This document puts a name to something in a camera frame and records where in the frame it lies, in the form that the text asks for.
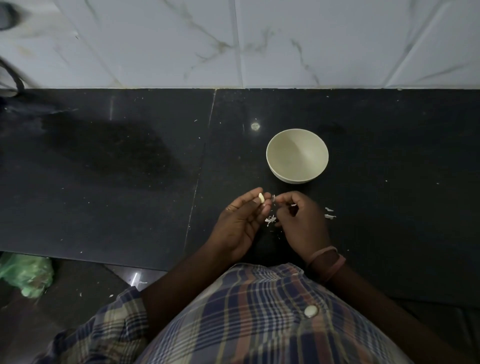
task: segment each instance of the plaid shirt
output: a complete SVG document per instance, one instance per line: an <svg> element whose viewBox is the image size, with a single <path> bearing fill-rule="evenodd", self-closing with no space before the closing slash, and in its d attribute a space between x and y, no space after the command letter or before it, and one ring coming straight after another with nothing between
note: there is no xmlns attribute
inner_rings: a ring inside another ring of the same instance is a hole
<svg viewBox="0 0 480 364"><path fill-rule="evenodd" d="M311 318L308 306L318 309ZM370 321L292 264L237 264L148 346L146 330L142 300L130 288L83 326L58 334L35 363L411 363Z"/></svg>

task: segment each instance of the bowl rim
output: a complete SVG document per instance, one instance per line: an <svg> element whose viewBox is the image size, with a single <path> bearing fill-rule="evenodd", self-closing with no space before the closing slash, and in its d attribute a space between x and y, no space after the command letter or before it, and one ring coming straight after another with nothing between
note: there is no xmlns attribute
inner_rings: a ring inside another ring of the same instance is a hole
<svg viewBox="0 0 480 364"><path fill-rule="evenodd" d="M284 177L284 176L282 176L280 173L278 173L276 170L274 170L274 168L270 165L270 161L268 160L268 148L269 148L269 146L270 146L270 143L271 143L277 136L279 136L280 134L286 133L286 132L290 132L290 131L292 131L292 130L302 130L302 131L304 131L304 132L309 132L310 134L315 135L315 136L320 140L320 142L322 142L322 144L325 146L325 149L327 150L327 163L325 164L324 169L322 169L319 174L317 174L316 176L310 178L309 180L292 180L292 179L290 179L290 178ZM287 181L292 181L292 182L308 182L308 181L311 181L311 180L317 178L318 176L320 176L320 175L323 173L323 171L327 168L328 160L329 160L329 153L328 153L327 144L325 144L325 142L323 141L323 139L322 139L321 137L319 137L317 134L315 134L314 132L311 132L310 130L307 130L307 129L292 128L292 129L282 130L281 132L275 134L275 135L272 137L272 139L270 139L270 141L269 141L268 144L267 144L267 148L266 148L266 150L265 150L265 157L266 157L266 159L267 159L267 163L268 163L268 166L270 167L270 169L271 169L275 174L277 174L278 176L280 176L281 178L283 178L283 179L285 179L285 180L287 180Z"/></svg>

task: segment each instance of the wristband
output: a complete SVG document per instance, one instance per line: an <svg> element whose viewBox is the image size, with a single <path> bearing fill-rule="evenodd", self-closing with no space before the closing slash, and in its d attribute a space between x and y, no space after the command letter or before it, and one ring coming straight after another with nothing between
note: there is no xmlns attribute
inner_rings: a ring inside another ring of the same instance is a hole
<svg viewBox="0 0 480 364"><path fill-rule="evenodd" d="M313 261L323 253L329 252L330 250L335 250L336 253L338 253L338 250L334 246L329 246L324 249L320 249L319 251L313 253L308 262L307 262L307 268L310 267L310 265L313 263ZM345 264L345 257L342 254L338 254L338 260L324 273L322 273L319 277L319 280L321 283L327 283L333 275L338 272L338 270Z"/></svg>

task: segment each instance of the person's right hand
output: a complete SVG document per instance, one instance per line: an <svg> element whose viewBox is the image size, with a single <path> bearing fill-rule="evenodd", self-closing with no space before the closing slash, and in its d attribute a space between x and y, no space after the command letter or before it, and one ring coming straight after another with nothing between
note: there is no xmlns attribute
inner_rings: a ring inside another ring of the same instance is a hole
<svg viewBox="0 0 480 364"><path fill-rule="evenodd" d="M286 192L275 197L282 207L276 215L292 249L307 261L316 251L330 246L325 213L308 196L297 192ZM287 205L297 204L295 216L290 214Z"/></svg>

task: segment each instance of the hand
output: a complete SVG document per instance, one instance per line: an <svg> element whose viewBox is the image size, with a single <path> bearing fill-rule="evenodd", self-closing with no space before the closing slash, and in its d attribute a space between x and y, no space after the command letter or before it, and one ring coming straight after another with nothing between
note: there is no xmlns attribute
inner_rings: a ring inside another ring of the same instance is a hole
<svg viewBox="0 0 480 364"><path fill-rule="evenodd" d="M282 206L276 216L288 243L304 261L316 251L331 245L325 213L313 200L293 191L278 195L275 202ZM290 214L287 204L297 204L299 209L295 216Z"/></svg>
<svg viewBox="0 0 480 364"><path fill-rule="evenodd" d="M212 248L228 265L239 261L251 247L260 225L265 221L272 206L272 195L265 193L261 204L258 187L237 197L220 214L212 234L205 245Z"/></svg>

